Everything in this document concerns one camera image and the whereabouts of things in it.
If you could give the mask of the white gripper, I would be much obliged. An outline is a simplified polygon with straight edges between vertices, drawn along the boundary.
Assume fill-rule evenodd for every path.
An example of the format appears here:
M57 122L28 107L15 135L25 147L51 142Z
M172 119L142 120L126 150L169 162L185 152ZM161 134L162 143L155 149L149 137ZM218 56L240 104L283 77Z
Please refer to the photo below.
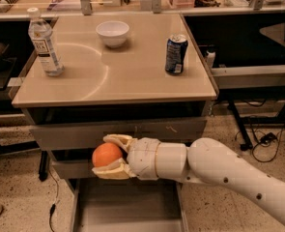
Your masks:
M126 134L108 134L103 138L106 143L113 143L128 153L127 161L117 159L106 166L93 167L94 174L101 179L125 180L157 180L156 156L158 139L133 138Z

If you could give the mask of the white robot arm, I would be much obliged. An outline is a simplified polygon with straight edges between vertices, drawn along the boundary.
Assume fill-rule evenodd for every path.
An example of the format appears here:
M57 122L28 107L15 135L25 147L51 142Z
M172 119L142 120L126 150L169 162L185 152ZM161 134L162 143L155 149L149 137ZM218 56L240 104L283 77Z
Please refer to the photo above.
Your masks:
M108 134L93 152L92 164L92 172L102 179L166 179L222 186L249 199L285 226L285 183L208 137L186 146Z

